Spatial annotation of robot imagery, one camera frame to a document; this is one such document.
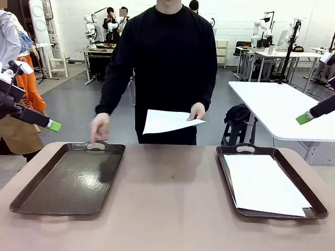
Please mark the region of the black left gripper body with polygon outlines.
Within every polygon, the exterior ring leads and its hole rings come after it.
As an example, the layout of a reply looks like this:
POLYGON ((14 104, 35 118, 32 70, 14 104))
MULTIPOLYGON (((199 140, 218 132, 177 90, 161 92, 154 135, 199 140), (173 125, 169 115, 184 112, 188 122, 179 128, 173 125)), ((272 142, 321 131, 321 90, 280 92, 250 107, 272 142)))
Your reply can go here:
POLYGON ((16 119, 25 119, 25 107, 19 105, 25 91, 14 84, 1 80, 1 119, 10 115, 16 119))

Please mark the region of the person's left hand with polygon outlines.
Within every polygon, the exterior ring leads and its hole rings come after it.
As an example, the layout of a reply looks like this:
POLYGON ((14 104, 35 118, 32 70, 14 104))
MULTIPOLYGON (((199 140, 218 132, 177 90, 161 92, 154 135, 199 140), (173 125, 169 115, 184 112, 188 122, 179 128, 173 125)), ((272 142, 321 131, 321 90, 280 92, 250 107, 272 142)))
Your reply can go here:
POLYGON ((187 120, 192 121, 195 119, 203 120, 203 121, 206 120, 205 106, 201 102, 197 102, 191 107, 191 113, 187 120))

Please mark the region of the person's right hand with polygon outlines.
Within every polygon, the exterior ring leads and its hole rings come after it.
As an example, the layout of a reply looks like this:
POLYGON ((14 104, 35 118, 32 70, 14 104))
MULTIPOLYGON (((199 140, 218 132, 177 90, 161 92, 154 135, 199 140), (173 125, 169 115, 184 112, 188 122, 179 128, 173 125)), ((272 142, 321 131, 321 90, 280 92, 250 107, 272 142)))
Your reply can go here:
POLYGON ((91 142, 108 140, 109 114, 99 113, 91 122, 91 142))

